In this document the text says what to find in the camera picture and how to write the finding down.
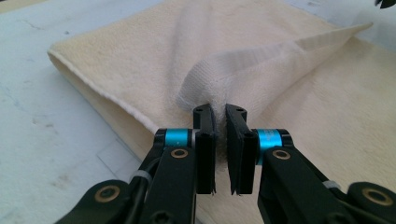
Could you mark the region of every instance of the table surface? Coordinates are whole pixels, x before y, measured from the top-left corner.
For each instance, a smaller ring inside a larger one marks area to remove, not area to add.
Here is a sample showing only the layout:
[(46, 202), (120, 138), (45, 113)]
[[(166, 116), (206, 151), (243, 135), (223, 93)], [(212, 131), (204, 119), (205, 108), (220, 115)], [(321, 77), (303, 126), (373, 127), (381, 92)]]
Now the table surface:
[[(49, 0), (0, 14), (0, 223), (53, 223), (92, 185), (127, 181), (137, 169), (140, 161), (51, 64), (47, 49), (159, 2)], [(377, 20), (361, 37), (396, 51), (396, 7), (287, 2), (342, 26)]]

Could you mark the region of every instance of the white towel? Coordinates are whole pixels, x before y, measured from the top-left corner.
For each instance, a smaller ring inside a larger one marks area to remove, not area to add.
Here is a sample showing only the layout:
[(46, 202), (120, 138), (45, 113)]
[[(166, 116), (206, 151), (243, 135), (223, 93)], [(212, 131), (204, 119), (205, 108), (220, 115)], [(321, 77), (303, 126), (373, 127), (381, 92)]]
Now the white towel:
[[(210, 103), (222, 130), (229, 103), (247, 110), (250, 128), (288, 129), (344, 189), (367, 180), (395, 190), (396, 55), (349, 39), (364, 28), (337, 29), (278, 1), (170, 0), (56, 43), (49, 56), (140, 158), (151, 135), (130, 115), (152, 133), (190, 128), (191, 110)], [(220, 144), (218, 164), (224, 155)], [(198, 218), (261, 223), (259, 180), (253, 195), (231, 196), (220, 167)]]

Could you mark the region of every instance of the towel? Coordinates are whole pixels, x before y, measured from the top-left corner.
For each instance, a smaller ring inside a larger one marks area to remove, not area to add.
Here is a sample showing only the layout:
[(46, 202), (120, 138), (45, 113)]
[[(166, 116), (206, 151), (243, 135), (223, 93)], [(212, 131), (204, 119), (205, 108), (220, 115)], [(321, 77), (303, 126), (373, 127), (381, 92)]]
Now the towel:
[[(158, 128), (191, 128), (210, 103), (250, 128), (284, 128), (343, 189), (367, 180), (395, 190), (396, 55), (281, 1), (169, 0), (55, 43), (49, 57), (141, 159)], [(252, 195), (231, 196), (225, 137), (218, 193), (199, 195), (204, 223), (262, 223)]]

